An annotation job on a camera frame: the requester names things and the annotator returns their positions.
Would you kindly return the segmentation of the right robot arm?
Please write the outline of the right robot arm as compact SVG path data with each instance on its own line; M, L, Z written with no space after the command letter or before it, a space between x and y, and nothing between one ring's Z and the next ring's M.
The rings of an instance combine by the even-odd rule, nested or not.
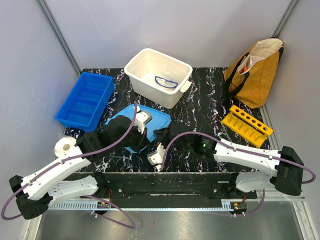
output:
M217 139L206 133L188 131L183 124L154 130L158 147L148 158L163 166L169 149L189 152L207 164L232 163L254 169L236 173L227 186L228 194L239 198L255 190L276 189L290 196L300 196L304 163L296 151L288 146L281 150L265 150Z

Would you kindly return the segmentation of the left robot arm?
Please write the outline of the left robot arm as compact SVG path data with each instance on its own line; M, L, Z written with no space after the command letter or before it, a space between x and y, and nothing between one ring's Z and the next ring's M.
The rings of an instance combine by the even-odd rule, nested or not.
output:
M63 150L56 160L31 175L14 175L9 179L13 192L11 199L15 199L20 216L26 220L36 218L46 212L49 206L69 198L106 196L109 189L101 174L95 173L79 182L61 181L75 171L101 160L108 151L117 147L139 151L143 145L149 145L147 123L151 120L151 115L140 110L132 118L118 115L78 139L60 139L57 146L68 145L69 148Z

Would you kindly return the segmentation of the white plastic tub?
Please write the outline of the white plastic tub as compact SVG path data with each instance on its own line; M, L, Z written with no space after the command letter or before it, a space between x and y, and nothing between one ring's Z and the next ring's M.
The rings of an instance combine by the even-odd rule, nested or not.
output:
M124 67L133 90L167 109L172 109L189 89L193 68L174 57L151 48L137 53ZM156 84L155 76L178 82L173 91L164 90Z

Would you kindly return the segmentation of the packet of gloves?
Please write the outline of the packet of gloves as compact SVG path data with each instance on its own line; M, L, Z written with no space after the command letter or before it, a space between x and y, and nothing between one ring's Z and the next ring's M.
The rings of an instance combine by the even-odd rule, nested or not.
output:
M172 92L177 88L178 83L174 81L158 81L158 85L160 85L164 90Z

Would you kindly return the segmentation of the white tape roll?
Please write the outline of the white tape roll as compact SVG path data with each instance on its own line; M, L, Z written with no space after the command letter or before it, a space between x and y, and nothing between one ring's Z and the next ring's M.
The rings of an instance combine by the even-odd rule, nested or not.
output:
M71 136L64 136L54 146L56 157L62 157L70 148L76 144L76 139Z

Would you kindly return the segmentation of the yellow test tube rack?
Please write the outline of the yellow test tube rack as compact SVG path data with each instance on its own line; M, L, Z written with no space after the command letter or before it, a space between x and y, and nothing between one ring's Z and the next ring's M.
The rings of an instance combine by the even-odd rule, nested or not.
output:
M274 132L272 128L235 105L221 122L256 148L260 148Z

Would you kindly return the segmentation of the light blue plastic lid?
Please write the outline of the light blue plastic lid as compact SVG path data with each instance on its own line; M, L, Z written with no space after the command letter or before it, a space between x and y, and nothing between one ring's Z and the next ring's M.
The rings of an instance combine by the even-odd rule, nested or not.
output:
M171 123L171 117L169 114L158 111L154 108L139 105L138 111L149 112L152 116L152 120L146 124L145 128L145 130L147 130L147 138L150 140L150 143L152 143L156 139L154 130L166 128ZM106 124L99 127L98 132L102 136L102 139L106 141L107 145L114 143L124 135L124 133L128 130L130 124L132 123L134 112L135 105L131 104L118 112L115 116L108 120ZM134 125L131 128L131 130L137 129L138 128ZM116 145L117 148L125 148L128 145L128 140L125 140L125 138Z

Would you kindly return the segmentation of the blue safety glasses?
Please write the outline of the blue safety glasses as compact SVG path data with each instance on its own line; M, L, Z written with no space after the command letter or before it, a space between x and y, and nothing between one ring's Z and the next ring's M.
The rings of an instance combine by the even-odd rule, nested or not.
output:
M168 80L164 77L160 76L155 76L154 77L155 83L158 84L159 86L165 88L165 89L176 89L178 86L178 82L173 81L173 80Z

